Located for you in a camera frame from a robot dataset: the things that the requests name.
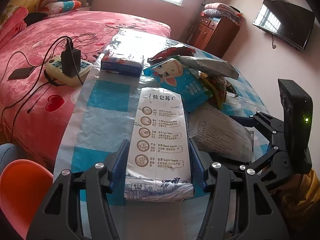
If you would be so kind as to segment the white milk carton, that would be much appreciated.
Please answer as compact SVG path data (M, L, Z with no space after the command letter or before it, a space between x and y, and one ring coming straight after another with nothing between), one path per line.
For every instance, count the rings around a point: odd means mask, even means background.
M193 195L181 96L164 88L142 88L127 159L124 197L179 202Z

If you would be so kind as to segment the grey white courier bag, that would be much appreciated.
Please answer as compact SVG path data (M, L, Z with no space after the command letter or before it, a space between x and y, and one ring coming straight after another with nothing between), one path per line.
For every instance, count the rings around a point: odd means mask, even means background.
M203 152L253 160L254 133L208 103L189 114L189 137Z

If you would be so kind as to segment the yellow green snack wrapper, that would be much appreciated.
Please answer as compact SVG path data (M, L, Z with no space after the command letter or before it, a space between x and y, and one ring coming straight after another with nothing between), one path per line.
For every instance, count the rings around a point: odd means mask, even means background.
M200 72L200 80L212 92L213 96L209 101L218 109L222 109L222 104L226 101L227 92L234 94L235 98L239 96L233 85L223 76L208 76Z

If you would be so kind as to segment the blue cartoon dog bag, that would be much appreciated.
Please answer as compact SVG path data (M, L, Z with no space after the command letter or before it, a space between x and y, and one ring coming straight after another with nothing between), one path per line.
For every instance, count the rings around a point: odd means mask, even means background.
M184 109L192 112L213 94L177 59L167 59L144 69L144 75L153 77L160 87L180 94Z

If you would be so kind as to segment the silver foil snack bag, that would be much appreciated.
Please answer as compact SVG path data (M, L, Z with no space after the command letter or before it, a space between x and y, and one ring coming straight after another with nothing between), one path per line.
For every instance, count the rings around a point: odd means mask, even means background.
M203 72L210 77L223 76L235 80L239 77L238 71L229 62L183 43L177 43L163 49L156 55L148 58L148 63L153 66L169 58L176 58L181 64Z

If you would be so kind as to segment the orange plastic stool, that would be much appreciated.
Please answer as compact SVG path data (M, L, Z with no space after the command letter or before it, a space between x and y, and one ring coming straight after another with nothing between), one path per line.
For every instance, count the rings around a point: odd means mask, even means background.
M1 174L1 210L15 231L26 239L40 204L53 184L53 174L27 159L9 163Z

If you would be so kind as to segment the blue tissue box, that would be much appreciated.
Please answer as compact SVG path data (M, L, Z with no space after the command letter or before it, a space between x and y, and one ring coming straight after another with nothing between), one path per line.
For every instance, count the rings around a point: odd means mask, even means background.
M116 53L107 50L101 60L101 69L115 74L140 77L144 66L144 56L133 53Z

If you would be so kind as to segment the blue round cushion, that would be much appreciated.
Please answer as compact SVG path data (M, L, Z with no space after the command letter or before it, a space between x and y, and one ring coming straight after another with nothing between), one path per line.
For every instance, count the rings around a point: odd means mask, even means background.
M0 146L0 173L12 161L25 159L26 156L26 152L20 146L11 143L2 144Z

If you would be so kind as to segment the cream power strip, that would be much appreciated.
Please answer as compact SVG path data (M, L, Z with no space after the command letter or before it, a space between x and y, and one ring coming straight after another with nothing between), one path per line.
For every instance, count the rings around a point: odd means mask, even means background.
M73 61L63 64L60 55L53 57L45 64L46 73L50 77L72 87L84 83L86 76L92 67L92 63L81 60L80 67L76 69Z

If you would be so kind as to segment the black charger plug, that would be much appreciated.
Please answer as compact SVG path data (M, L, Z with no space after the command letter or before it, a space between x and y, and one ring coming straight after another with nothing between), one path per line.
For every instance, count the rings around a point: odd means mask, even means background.
M80 72L81 50L74 48L71 39L67 39L64 51L61 52L62 72L68 77L75 77Z

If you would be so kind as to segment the brown wooden cabinet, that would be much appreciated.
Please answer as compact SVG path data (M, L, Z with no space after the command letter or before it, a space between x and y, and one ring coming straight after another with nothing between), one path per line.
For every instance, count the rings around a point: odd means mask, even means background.
M236 37L240 27L226 17L200 16L189 45L222 58Z

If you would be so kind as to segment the black smartphone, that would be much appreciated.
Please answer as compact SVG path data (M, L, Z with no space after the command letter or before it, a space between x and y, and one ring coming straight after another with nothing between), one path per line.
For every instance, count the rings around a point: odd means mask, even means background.
M32 74L34 70L35 70L34 67L16 69L10 74L10 76L8 77L8 80L26 79Z

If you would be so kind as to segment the folded quilts on cabinet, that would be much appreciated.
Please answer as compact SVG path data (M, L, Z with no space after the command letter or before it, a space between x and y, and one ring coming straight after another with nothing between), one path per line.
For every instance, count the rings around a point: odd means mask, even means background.
M235 10L229 5L218 2L206 4L202 14L211 18L225 17L238 26L240 26L244 20L241 12Z

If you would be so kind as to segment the black clothing on bed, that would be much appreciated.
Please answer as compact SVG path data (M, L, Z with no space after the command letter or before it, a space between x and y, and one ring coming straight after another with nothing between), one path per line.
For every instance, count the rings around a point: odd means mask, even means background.
M45 20L47 15L41 12L31 12L23 20L27 26Z

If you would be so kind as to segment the lower colourful rolled quilt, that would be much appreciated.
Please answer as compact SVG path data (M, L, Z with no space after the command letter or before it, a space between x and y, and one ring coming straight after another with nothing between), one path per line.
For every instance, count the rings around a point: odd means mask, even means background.
M44 7L37 8L37 12L41 12L46 15L59 14L63 12L69 12L74 9L79 9L81 5L82 4L80 1L50 2Z

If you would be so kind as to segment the right checkered curtain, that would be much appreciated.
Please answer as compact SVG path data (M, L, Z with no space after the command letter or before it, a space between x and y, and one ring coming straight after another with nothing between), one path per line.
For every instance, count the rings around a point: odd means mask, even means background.
M192 38L192 36L195 32L196 24L199 21L200 14L203 11L204 6L206 4L207 4L207 0L200 0L199 2L196 3L196 5L197 5L196 10L195 10L191 20L187 23L183 32L181 33L181 35L178 39L179 41L181 41L183 43L187 43L188 41L190 41L190 39Z

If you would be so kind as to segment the folded pink blanket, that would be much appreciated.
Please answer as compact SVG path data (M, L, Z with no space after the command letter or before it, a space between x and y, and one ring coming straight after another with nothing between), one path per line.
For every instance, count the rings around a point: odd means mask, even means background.
M28 15L28 9L19 6L15 13L7 20L1 28L1 48L3 48L13 37L26 28L24 18Z

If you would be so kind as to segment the floral beige pillow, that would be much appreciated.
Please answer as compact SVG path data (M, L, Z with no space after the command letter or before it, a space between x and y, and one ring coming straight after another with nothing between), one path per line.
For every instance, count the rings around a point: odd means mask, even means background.
M7 20L15 13L18 6L7 5L0 16L0 28L7 22Z

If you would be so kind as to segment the wall mounted black television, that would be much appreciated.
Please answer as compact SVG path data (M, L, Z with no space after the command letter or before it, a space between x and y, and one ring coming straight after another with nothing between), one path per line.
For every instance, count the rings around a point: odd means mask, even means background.
M314 13L308 9L286 1L263 0L253 25L304 51L314 22Z

